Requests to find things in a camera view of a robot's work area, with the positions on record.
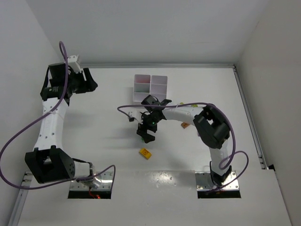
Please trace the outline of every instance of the wall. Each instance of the wall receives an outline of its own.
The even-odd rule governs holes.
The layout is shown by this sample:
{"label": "wall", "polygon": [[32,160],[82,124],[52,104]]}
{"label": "wall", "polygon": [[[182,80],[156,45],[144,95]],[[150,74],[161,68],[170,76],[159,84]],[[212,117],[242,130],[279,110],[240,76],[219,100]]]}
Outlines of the wall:
{"label": "wall", "polygon": [[263,151],[301,225],[301,1],[271,0],[238,63]]}
{"label": "wall", "polygon": [[234,63],[268,0],[27,2],[83,63]]}
{"label": "wall", "polygon": [[[59,58],[25,0],[0,1],[0,146],[41,115],[40,89],[46,68]],[[31,151],[39,125],[21,135],[6,150],[1,169],[21,184],[25,152]],[[17,189],[0,180],[0,225],[8,223]]]}

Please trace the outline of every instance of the table surface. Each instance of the table surface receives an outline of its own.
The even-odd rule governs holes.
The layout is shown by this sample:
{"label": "table surface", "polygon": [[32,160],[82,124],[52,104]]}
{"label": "table surface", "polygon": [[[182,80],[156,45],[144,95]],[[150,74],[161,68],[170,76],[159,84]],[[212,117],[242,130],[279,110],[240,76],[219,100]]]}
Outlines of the table surface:
{"label": "table surface", "polygon": [[[30,191],[20,226],[275,226],[290,225],[272,170],[262,170],[233,69],[102,68],[91,69],[98,88],[74,95],[64,121],[63,147],[72,158],[92,161],[97,170],[115,164],[110,200],[67,199],[69,183]],[[209,171],[210,154],[194,126],[161,121],[156,141],[144,144],[116,108],[132,103],[135,74],[167,75],[167,98],[175,102],[209,102],[229,118],[237,150],[250,157],[238,180],[240,199],[198,199],[194,171]],[[152,157],[139,154],[147,148]],[[244,155],[232,168],[240,173]]]}

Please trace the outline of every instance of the cable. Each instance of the cable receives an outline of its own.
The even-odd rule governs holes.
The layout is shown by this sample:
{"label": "cable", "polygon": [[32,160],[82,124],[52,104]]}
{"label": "cable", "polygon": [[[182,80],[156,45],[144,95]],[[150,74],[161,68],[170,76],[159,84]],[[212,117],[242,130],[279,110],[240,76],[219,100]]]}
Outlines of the cable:
{"label": "cable", "polygon": [[[210,104],[210,103],[204,103],[204,102],[197,102],[197,103],[188,103],[188,104],[183,104],[183,105],[166,105],[166,106],[161,106],[161,105],[123,105],[123,106],[119,106],[117,108],[117,110],[123,114],[125,114],[128,118],[131,118],[130,115],[128,115],[127,113],[125,113],[124,111],[121,110],[121,108],[126,108],[126,107],[157,107],[157,108],[177,108],[177,107],[184,107],[184,106],[189,106],[189,105],[206,105],[206,106],[210,106],[212,108],[214,108],[215,110],[217,110],[224,118],[225,118],[225,121],[226,121],[226,124],[229,126],[229,129],[230,129],[230,132],[231,132],[231,135],[232,135],[232,143],[233,143],[233,148],[232,148],[232,153],[225,159],[223,159],[220,163],[219,163],[219,168],[224,170],[226,169],[228,166],[230,166],[233,158],[234,158],[234,155],[236,155],[237,153],[243,153],[245,156],[246,156],[246,166],[245,168],[241,171],[241,173],[234,179],[238,179],[246,170],[246,168],[248,167],[249,165],[249,156],[246,152],[244,151],[235,151],[236,150],[236,139],[235,139],[235,135],[234,135],[234,129],[229,121],[229,119],[227,118],[227,116],[218,108],[216,107],[215,105],[213,104]],[[232,180],[231,182],[221,186],[221,187],[218,187],[218,188],[215,188],[215,189],[212,189],[210,191],[208,191],[208,193],[210,192],[214,192],[214,191],[218,191],[220,189],[222,189],[223,187],[225,186],[228,186],[229,184],[231,184],[234,180]]]}
{"label": "cable", "polygon": [[[59,42],[59,47],[60,47],[60,51],[64,57],[64,61],[65,61],[65,83],[64,83],[64,88],[63,88],[63,93],[61,98],[59,99],[59,101],[57,102],[57,104],[47,113],[43,114],[41,117],[39,117],[38,119],[36,119],[35,121],[33,121],[32,123],[28,124],[27,126],[25,126],[23,129],[21,129],[19,132],[17,132],[15,135],[13,135],[13,137],[11,139],[8,140],[8,142],[3,146],[3,148],[0,151],[0,161],[1,158],[3,156],[3,153],[5,151],[5,149],[7,148],[7,146],[14,140],[16,139],[20,134],[22,134],[24,131],[26,131],[28,128],[30,128],[31,126],[33,126],[34,124],[36,124],[37,122],[39,122],[40,120],[46,118],[48,115],[50,115],[59,105],[60,103],[64,100],[64,96],[66,94],[67,91],[67,84],[68,84],[68,58],[67,58],[67,52],[66,52],[66,48],[65,45],[62,41]],[[66,180],[62,180],[62,181],[58,181],[55,183],[51,183],[48,185],[44,185],[44,186],[39,186],[39,187],[25,187],[25,186],[18,186],[15,185],[13,183],[11,183],[10,181],[8,181],[5,176],[3,175],[2,169],[1,169],[1,165],[0,165],[0,177],[2,178],[2,180],[7,183],[8,185],[17,188],[17,189],[23,189],[23,190],[37,190],[37,189],[41,189],[41,188],[45,188],[45,187],[50,187],[53,185],[58,185],[67,181],[71,181],[71,180],[89,180],[92,179],[94,177],[97,177],[99,175],[101,175],[102,173],[104,173],[105,171],[107,171],[109,168],[113,167],[114,168],[114,175],[113,175],[113,181],[112,181],[112,185],[111,185],[111,192],[112,192],[112,188],[113,188],[113,183],[114,183],[114,179],[115,179],[115,173],[116,173],[116,166],[115,165],[111,165],[109,167],[107,167],[106,169],[104,169],[103,171],[101,171],[100,173],[97,173],[95,175],[86,177],[86,178],[73,178],[73,179],[66,179]]]}

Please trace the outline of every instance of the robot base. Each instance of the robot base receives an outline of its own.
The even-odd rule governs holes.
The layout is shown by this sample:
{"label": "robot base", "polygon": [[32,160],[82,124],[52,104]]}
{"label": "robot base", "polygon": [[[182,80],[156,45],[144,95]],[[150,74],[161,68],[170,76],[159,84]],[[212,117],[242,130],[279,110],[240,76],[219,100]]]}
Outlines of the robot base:
{"label": "robot base", "polygon": [[[96,180],[99,182],[100,186],[98,188],[91,188],[91,194],[99,195],[100,199],[111,199],[113,174],[114,172],[106,171],[99,175]],[[72,180],[70,183],[68,199],[93,199],[93,197],[89,194],[89,186],[76,182],[76,180]]]}
{"label": "robot base", "polygon": [[[219,191],[209,192],[210,190],[216,188],[212,182],[210,172],[195,172],[195,175],[198,198],[241,198],[237,180],[234,180],[231,184],[221,188]],[[232,171],[222,184],[227,184],[235,178],[236,172]]]}

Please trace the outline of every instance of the purple cable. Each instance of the purple cable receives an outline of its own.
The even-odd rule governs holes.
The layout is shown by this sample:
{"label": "purple cable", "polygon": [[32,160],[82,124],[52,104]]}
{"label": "purple cable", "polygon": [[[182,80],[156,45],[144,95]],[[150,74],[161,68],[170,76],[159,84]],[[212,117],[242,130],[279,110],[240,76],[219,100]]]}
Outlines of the purple cable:
{"label": "purple cable", "polygon": [[[43,114],[41,117],[39,117],[38,119],[36,119],[35,121],[33,121],[32,123],[28,124],[27,126],[25,126],[23,129],[21,129],[19,132],[17,132],[15,135],[13,135],[13,137],[11,139],[8,140],[8,142],[3,146],[3,148],[0,151],[0,161],[1,158],[3,156],[3,153],[5,151],[5,149],[7,148],[7,146],[15,139],[17,138],[21,133],[23,133],[24,131],[26,131],[28,128],[30,128],[31,126],[33,126],[34,124],[36,124],[37,122],[41,121],[42,119],[46,118],[48,115],[51,114],[51,112],[53,112],[59,105],[60,103],[64,100],[66,91],[67,91],[67,84],[68,84],[68,59],[67,59],[67,51],[65,48],[65,45],[62,41],[59,42],[59,47],[60,47],[60,51],[64,57],[64,61],[65,61],[65,84],[64,84],[64,88],[63,88],[63,93],[61,98],[59,99],[59,101],[57,102],[57,104],[47,113]],[[113,183],[114,183],[114,178],[115,178],[115,172],[116,172],[116,167],[115,165],[111,165],[109,167],[107,167],[106,169],[104,169],[103,171],[101,171],[100,173],[97,173],[93,176],[90,177],[86,177],[86,178],[78,178],[78,180],[83,180],[83,179],[92,179],[94,177],[99,176],[100,174],[104,173],[106,170],[108,170],[109,168],[113,167],[114,168],[114,175],[113,175],[113,181],[112,181],[112,185],[111,185],[111,191],[113,188]],[[18,186],[15,185],[13,183],[11,183],[10,181],[8,181],[5,176],[3,175],[3,172],[1,170],[1,166],[0,166],[0,177],[2,178],[2,180],[7,183],[8,185],[14,187],[14,188],[18,188],[18,189],[23,189],[23,190],[37,190],[37,189],[41,189],[41,188],[45,188],[45,187],[50,187],[53,185],[57,185],[57,184],[61,184],[67,181],[71,181],[71,180],[75,180],[76,178],[73,179],[66,179],[66,180],[62,180],[62,181],[58,181],[52,184],[48,184],[48,185],[44,185],[44,186],[39,186],[39,187],[24,187],[24,186]]]}
{"label": "purple cable", "polygon": [[[235,135],[234,135],[234,129],[229,121],[229,119],[227,118],[227,116],[218,108],[216,107],[215,105],[213,104],[210,104],[210,103],[204,103],[204,102],[197,102],[197,103],[188,103],[188,104],[183,104],[183,105],[170,105],[170,106],[160,106],[160,105],[123,105],[123,106],[119,106],[117,108],[117,110],[123,114],[125,114],[128,118],[131,118],[131,116],[127,113],[125,113],[124,111],[121,110],[121,108],[125,108],[125,107],[157,107],[157,108],[176,108],[176,107],[184,107],[184,106],[190,106],[190,105],[206,105],[206,106],[211,106],[213,107],[214,109],[216,109],[226,120],[226,124],[229,126],[230,128],[230,131],[231,131],[231,135],[232,135],[232,141],[233,141],[233,148],[232,148],[232,153],[231,155],[229,155],[227,158],[223,159],[220,164],[219,164],[219,168],[224,170],[226,169],[232,162],[233,158],[234,158],[234,155],[236,155],[237,153],[243,153],[245,156],[246,156],[246,166],[245,168],[241,171],[241,173],[234,179],[238,179],[241,175],[243,175],[243,173],[245,172],[246,168],[248,167],[249,165],[249,156],[246,152],[244,151],[237,151],[235,152],[236,150],[236,139],[235,139]],[[222,164],[227,160],[229,159],[229,161],[225,164],[225,166],[222,167]],[[208,191],[208,193],[210,192],[214,192],[214,191],[218,191],[220,189],[222,189],[223,187],[225,186],[228,186],[229,184],[231,184],[234,180],[230,181],[229,183],[225,184],[225,185],[222,185],[221,187],[217,187],[215,189],[212,189],[210,191]]]}

